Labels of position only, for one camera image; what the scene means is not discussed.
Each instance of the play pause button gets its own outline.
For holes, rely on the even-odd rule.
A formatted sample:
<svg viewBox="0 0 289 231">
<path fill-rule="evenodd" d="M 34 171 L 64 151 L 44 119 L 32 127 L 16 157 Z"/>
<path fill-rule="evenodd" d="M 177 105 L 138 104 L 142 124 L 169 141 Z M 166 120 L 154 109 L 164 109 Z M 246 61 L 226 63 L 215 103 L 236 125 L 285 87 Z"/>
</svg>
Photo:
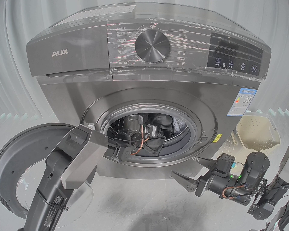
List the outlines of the play pause button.
<svg viewBox="0 0 289 231">
<path fill-rule="evenodd" d="M 251 68 L 252 72 L 256 72 L 257 71 L 257 66 L 256 65 L 253 65 L 252 68 Z"/>
</svg>

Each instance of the cable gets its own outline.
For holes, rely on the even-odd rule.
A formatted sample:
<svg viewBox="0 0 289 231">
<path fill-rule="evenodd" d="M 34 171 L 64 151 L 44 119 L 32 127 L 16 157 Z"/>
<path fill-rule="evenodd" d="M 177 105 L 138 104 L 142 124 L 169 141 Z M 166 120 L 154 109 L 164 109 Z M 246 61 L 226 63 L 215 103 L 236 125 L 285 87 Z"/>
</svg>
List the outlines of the cable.
<svg viewBox="0 0 289 231">
<path fill-rule="evenodd" d="M 283 197 L 281 197 L 280 199 L 282 199 L 282 198 L 284 198 L 284 197 L 287 197 L 287 196 L 289 196 L 289 195 L 283 196 Z"/>
<path fill-rule="evenodd" d="M 226 195 L 225 195 L 225 191 L 226 191 L 227 189 L 238 189 L 238 188 L 243 188 L 243 187 L 245 187 L 245 186 L 246 186 L 246 184 L 239 185 L 239 186 L 230 186 L 230 187 L 224 188 L 223 191 L 222 191 L 222 196 L 223 196 L 225 199 L 229 199 L 229 200 L 235 199 L 235 198 L 241 197 L 241 196 L 248 196 L 248 195 L 238 195 L 238 196 L 226 197 Z"/>
<path fill-rule="evenodd" d="M 139 151 L 142 149 L 143 145 L 144 145 L 144 129 L 143 129 L 143 125 L 141 126 L 141 130 L 142 130 L 142 143 L 140 145 L 140 148 L 135 152 L 135 153 L 132 153 L 131 155 L 135 155 L 135 154 L 138 154 Z"/>
<path fill-rule="evenodd" d="M 278 186 L 278 187 L 276 187 L 276 188 L 273 188 L 273 189 L 268 189 L 268 188 L 267 188 L 268 185 L 267 185 L 267 186 L 266 186 L 266 189 L 267 189 L 268 191 L 271 191 L 271 190 L 274 190 L 274 189 L 279 189 L 279 188 L 289 189 L 289 188 L 287 188 L 287 186 L 289 186 L 289 184 L 285 184 L 285 185 L 282 186 L 282 185 L 279 183 L 278 180 L 276 181 L 276 183 L 279 184 L 280 186 Z"/>
<path fill-rule="evenodd" d="M 126 141 L 126 142 L 136 142 L 136 141 L 142 141 L 143 139 L 137 139 L 137 140 L 126 140 L 126 139 L 119 139 L 119 138 L 112 138 L 112 137 L 109 137 L 109 139 L 113 139 L 113 140 L 115 140 L 115 139 L 117 139 L 117 140 L 121 140 L 121 141 Z"/>
<path fill-rule="evenodd" d="M 149 135 L 148 135 L 147 139 L 145 139 L 145 141 L 144 141 L 144 142 L 147 142 L 148 140 L 149 140 Z"/>
</svg>

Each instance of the black cable tie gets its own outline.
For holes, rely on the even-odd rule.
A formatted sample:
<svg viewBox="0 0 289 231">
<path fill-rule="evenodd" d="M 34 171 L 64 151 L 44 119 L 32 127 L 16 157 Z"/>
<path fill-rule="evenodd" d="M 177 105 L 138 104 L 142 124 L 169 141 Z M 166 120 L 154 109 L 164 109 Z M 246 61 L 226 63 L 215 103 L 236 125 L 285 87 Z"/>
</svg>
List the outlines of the black cable tie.
<svg viewBox="0 0 289 231">
<path fill-rule="evenodd" d="M 59 209 L 59 210 L 63 210 L 63 211 L 68 211 L 68 207 L 66 207 L 66 206 L 58 206 L 58 205 L 55 205 L 55 204 L 52 204 L 52 203 L 50 203 L 48 200 L 46 200 L 46 198 L 42 195 L 42 193 L 39 191 L 39 189 L 37 188 L 36 189 L 36 192 L 38 193 L 38 195 L 41 197 L 41 199 L 43 200 L 43 202 L 45 203 L 45 204 L 47 204 L 48 206 L 50 206 L 50 207 L 52 207 L 52 208 L 56 208 L 56 209 Z"/>
</svg>

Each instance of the selector knob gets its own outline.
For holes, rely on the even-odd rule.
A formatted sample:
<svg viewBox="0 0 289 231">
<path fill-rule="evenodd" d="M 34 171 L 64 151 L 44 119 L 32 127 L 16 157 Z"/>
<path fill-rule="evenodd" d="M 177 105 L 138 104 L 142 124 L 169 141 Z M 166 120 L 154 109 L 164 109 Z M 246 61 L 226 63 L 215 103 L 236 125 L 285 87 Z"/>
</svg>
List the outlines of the selector knob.
<svg viewBox="0 0 289 231">
<path fill-rule="evenodd" d="M 159 62 L 170 51 L 168 38 L 157 30 L 148 30 L 138 36 L 135 43 L 138 56 L 147 62 Z"/>
</svg>

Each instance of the black cloth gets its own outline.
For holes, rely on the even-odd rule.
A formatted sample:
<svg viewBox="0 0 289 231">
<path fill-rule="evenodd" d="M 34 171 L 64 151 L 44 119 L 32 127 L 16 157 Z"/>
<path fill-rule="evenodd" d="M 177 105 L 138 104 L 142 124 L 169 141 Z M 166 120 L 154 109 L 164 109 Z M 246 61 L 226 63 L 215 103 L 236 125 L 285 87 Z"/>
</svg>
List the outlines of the black cloth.
<svg viewBox="0 0 289 231">
<path fill-rule="evenodd" d="M 149 139 L 144 143 L 143 149 L 149 154 L 149 157 L 157 157 L 164 146 L 166 138 L 170 137 L 173 132 L 173 119 L 169 115 L 150 113 L 148 116 L 148 124 L 157 126 L 157 136 Z"/>
</svg>

